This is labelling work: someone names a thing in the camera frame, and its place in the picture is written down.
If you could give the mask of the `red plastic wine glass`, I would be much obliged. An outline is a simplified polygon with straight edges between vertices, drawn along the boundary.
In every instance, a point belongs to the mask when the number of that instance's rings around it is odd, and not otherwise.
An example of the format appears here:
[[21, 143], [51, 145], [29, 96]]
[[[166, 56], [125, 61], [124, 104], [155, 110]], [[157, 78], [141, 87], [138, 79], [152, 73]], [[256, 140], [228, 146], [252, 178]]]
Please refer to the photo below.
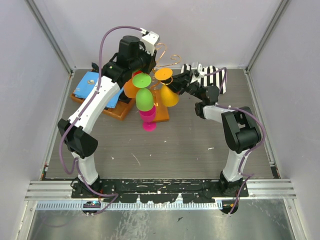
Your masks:
[[136, 72], [134, 72], [133, 74], [132, 74], [132, 79], [136, 76], [136, 75], [139, 75], [139, 74], [142, 74], [143, 72], [141, 71], [141, 70], [138, 70], [138, 71], [136, 71]]

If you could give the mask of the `yellow plastic wine glass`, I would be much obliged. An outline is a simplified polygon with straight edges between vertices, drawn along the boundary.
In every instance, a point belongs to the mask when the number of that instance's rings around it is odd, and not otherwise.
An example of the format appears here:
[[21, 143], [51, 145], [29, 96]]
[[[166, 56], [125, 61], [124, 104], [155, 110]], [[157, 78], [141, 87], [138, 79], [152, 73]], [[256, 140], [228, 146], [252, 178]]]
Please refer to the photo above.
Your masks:
[[173, 82], [173, 70], [171, 68], [158, 69], [154, 77], [162, 84], [159, 92], [163, 105], [166, 107], [174, 107], [179, 102], [179, 95], [169, 88], [169, 84]]

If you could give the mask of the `orange plastic wine glass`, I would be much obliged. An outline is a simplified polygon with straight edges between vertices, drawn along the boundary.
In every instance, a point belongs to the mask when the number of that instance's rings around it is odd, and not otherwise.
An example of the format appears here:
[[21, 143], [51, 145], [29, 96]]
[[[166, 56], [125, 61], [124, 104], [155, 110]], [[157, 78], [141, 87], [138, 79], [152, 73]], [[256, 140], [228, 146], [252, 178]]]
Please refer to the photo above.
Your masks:
[[125, 83], [123, 86], [124, 94], [131, 99], [135, 99], [139, 88], [133, 84], [133, 79], [131, 78], [129, 81]]

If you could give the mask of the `green plastic wine glass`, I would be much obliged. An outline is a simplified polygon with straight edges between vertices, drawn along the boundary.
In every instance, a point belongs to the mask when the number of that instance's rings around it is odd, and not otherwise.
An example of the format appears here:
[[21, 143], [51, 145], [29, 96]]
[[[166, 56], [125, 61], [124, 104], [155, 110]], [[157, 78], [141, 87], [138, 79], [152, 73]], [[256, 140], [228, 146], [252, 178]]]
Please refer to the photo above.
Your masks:
[[154, 106], [154, 97], [148, 86], [152, 82], [150, 75], [138, 73], [133, 77], [133, 85], [138, 88], [135, 96], [136, 106], [140, 111], [147, 112]]

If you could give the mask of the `gold wire glass rack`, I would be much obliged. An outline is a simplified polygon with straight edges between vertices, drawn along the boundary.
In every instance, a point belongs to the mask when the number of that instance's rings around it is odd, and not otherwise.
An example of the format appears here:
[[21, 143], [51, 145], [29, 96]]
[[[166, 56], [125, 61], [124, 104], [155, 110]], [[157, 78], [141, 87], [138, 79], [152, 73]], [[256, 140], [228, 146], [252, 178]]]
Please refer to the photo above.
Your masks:
[[182, 60], [182, 58], [178, 54], [172, 54], [170, 57], [170, 60], [172, 63], [168, 64], [160, 64], [161, 59], [166, 54], [166, 51], [168, 49], [167, 45], [164, 43], [157, 43], [155, 49], [157, 50], [157, 57], [155, 59], [156, 66], [151, 71], [151, 79], [152, 82], [149, 86], [149, 90], [151, 91], [154, 99], [154, 106], [155, 106], [155, 118], [153, 120], [153, 123], [160, 123], [160, 122], [166, 122], [170, 120], [168, 108], [163, 105], [161, 101], [161, 95], [160, 95], [160, 89], [161, 89], [161, 82], [157, 80], [154, 77], [154, 73], [162, 68], [173, 68], [173, 66], [176, 66], [179, 64]]

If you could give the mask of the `pink plastic wine glass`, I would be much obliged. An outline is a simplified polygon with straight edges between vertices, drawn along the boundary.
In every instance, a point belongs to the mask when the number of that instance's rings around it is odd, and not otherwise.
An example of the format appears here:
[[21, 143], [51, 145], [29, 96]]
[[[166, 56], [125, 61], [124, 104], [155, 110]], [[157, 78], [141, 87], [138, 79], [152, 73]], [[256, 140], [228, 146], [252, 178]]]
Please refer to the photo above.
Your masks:
[[153, 106], [148, 111], [139, 111], [140, 118], [142, 119], [142, 128], [147, 132], [152, 132], [156, 129], [157, 124], [154, 121], [156, 117], [156, 107]]

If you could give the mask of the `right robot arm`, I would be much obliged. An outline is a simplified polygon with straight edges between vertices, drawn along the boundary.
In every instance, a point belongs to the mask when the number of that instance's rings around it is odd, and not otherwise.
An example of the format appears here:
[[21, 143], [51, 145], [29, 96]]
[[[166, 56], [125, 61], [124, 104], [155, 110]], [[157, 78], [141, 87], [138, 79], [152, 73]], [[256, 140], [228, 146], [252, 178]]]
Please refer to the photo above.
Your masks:
[[249, 154], [263, 143], [265, 129], [249, 107], [218, 104], [226, 80], [227, 69], [223, 67], [208, 74], [186, 70], [166, 77], [164, 82], [175, 94], [188, 93], [200, 99], [200, 102], [195, 104], [198, 117], [222, 125], [229, 153], [226, 165], [220, 173], [218, 189], [223, 196], [231, 197], [240, 192], [244, 180], [244, 165]]

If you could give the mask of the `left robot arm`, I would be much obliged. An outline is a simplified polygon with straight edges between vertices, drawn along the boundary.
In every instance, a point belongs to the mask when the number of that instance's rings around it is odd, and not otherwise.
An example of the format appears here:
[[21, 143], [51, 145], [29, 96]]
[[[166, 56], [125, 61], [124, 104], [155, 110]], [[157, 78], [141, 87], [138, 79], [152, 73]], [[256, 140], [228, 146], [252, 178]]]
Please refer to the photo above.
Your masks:
[[71, 152], [73, 169], [78, 172], [82, 192], [88, 198], [100, 196], [100, 178], [95, 166], [94, 153], [98, 141], [90, 135], [107, 103], [128, 82], [134, 72], [150, 73], [156, 66], [156, 44], [159, 35], [148, 32], [141, 38], [126, 35], [119, 42], [118, 52], [105, 65], [100, 64], [98, 80], [88, 97], [67, 120], [60, 119], [57, 126], [61, 134], [60, 145]]

